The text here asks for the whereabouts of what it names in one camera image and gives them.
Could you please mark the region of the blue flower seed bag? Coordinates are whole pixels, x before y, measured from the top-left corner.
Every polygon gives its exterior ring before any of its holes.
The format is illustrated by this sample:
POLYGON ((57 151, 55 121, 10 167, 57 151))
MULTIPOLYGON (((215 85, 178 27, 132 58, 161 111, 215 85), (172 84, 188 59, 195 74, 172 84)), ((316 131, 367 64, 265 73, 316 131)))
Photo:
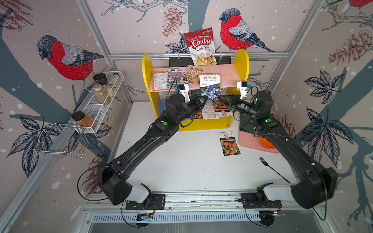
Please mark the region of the blue flower seed bag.
POLYGON ((201 74, 199 79, 202 96, 208 96, 211 100, 216 100, 221 94, 220 75, 201 74))

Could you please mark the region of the striped shop seed bag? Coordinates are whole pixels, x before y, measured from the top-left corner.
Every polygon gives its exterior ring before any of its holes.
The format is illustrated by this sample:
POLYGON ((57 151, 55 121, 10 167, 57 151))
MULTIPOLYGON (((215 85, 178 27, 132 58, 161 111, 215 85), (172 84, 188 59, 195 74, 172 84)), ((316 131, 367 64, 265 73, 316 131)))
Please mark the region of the striped shop seed bag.
POLYGON ((200 75, 204 73, 204 69, 189 65, 186 68, 181 81, 184 83, 200 84, 200 75))

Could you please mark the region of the orange marigold seed bag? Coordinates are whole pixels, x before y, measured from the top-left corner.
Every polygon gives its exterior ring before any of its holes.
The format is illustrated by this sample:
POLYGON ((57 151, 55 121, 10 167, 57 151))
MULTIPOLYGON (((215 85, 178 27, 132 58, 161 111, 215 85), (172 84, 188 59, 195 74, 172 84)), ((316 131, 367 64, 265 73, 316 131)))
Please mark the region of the orange marigold seed bag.
POLYGON ((233 132, 218 133, 223 156, 240 155, 241 152, 233 132))

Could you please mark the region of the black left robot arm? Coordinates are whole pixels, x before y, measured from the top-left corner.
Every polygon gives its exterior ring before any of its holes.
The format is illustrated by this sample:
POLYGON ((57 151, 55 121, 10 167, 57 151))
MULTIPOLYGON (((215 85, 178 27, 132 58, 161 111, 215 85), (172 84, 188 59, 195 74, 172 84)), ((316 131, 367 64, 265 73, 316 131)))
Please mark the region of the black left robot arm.
POLYGON ((99 188, 113 205, 125 200, 142 203, 151 202, 151 191, 145 186, 130 184, 129 179, 136 167, 156 148, 167 142, 179 131, 181 123, 200 112, 207 103, 207 96, 193 95, 189 102, 182 94, 173 94, 165 101, 166 109, 149 127, 146 134, 119 157, 97 166, 99 188))

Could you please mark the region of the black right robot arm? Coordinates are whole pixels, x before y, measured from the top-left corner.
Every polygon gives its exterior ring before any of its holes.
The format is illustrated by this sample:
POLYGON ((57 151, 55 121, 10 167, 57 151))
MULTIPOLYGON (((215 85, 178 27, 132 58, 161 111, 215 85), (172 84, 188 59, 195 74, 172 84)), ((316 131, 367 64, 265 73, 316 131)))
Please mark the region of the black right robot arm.
POLYGON ((239 95, 219 95, 218 100, 232 112, 249 116, 254 133, 274 145, 299 178, 297 183, 265 186, 263 192, 267 199, 297 202, 310 209, 334 197, 337 172, 311 158, 288 136, 271 113, 274 101, 269 90, 258 91, 250 102, 239 95))

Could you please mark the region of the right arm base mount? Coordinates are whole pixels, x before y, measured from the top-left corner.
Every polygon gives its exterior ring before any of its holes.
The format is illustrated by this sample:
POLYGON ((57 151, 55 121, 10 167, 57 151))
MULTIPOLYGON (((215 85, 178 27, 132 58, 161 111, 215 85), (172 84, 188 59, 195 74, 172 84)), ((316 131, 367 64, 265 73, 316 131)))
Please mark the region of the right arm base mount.
POLYGON ((241 193, 241 198, 238 202, 243 204, 244 209, 281 209, 281 201, 270 201, 264 194, 264 187, 272 183, 265 183, 256 189, 255 193, 241 193))

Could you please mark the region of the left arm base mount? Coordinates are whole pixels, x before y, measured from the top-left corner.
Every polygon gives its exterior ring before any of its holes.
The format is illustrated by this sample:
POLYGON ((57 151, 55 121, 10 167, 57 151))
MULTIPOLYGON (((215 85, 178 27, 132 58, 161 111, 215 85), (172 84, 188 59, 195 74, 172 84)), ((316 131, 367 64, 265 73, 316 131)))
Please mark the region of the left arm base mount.
POLYGON ((125 210, 164 210, 165 202, 165 194, 155 194, 141 183, 141 186, 132 186, 131 192, 126 198, 125 210))

